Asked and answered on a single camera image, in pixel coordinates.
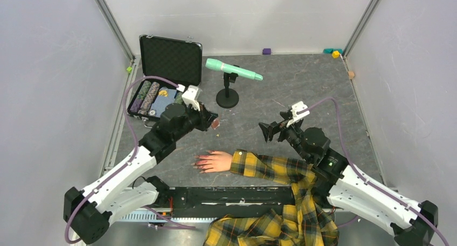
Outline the pink nail polish bottle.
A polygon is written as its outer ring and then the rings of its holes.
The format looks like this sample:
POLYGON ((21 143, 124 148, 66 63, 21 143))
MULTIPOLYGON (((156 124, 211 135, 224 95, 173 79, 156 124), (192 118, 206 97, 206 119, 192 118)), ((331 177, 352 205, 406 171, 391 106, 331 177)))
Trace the pink nail polish bottle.
POLYGON ((211 123, 211 128, 212 129, 217 129, 220 126, 220 120, 216 118, 212 123, 211 123))

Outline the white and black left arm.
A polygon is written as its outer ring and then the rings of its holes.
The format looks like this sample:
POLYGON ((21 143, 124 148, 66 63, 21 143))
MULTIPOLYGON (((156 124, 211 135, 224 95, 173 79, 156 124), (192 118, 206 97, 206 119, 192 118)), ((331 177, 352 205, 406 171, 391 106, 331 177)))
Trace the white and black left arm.
POLYGON ((66 242, 92 244, 131 212, 151 204, 166 205, 169 192, 150 181, 127 192, 124 189, 171 154, 182 137, 194 129, 205 132, 210 127, 218 127, 218 114, 202 103, 197 107, 168 105, 152 129, 141 140, 134 140, 134 148, 124 160, 82 190, 72 187, 65 193, 66 242))

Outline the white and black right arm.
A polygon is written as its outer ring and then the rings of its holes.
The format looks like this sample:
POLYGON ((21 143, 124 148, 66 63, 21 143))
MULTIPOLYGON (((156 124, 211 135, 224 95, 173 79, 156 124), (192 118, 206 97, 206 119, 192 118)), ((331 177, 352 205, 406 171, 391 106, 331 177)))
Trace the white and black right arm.
POLYGON ((429 245, 438 226, 438 207, 418 202, 392 190, 364 173, 330 148, 321 128, 302 129, 291 111, 281 112, 281 122, 259 123, 265 141, 288 142, 311 166, 316 185, 311 200, 318 207, 341 208, 364 218, 393 236, 398 245, 429 245))

